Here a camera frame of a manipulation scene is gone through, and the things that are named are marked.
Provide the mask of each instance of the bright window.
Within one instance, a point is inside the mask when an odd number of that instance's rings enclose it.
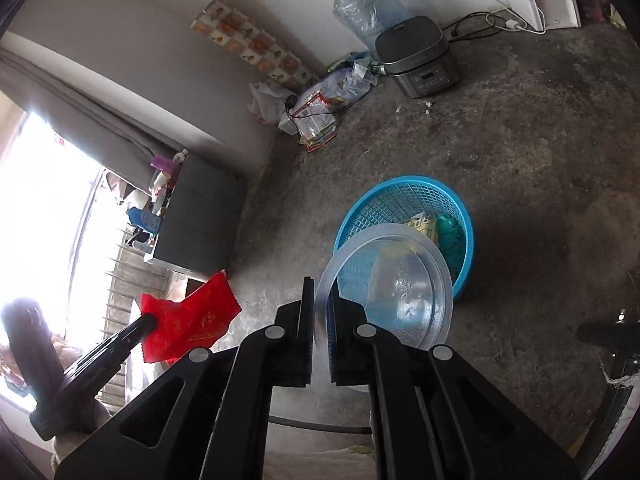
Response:
[[[102,340],[111,277],[127,218],[104,168],[31,114],[0,166],[0,304],[40,303],[52,332],[83,351]],[[8,339],[0,326],[0,342]],[[0,394],[32,410],[0,380]]]

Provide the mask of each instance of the large water bottle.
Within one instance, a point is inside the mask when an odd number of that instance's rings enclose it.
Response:
[[[413,15],[398,0],[334,0],[334,16],[376,53],[376,38]]]

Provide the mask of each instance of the green cloth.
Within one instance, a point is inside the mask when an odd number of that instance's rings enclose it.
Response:
[[[448,215],[438,215],[436,231],[438,232],[438,248],[444,256],[447,267],[449,267],[451,281],[455,283],[465,261],[464,231],[458,221]]]

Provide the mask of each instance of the curtain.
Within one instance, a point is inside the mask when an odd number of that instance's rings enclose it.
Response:
[[[155,155],[171,158],[182,149],[167,136],[68,86],[0,48],[0,91],[105,168],[141,190],[151,184]]]

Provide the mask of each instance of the red paper bag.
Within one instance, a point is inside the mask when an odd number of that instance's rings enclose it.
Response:
[[[140,311],[158,320],[156,329],[142,341],[145,363],[179,359],[194,348],[209,348],[226,334],[241,310],[224,270],[180,303],[143,294]]]

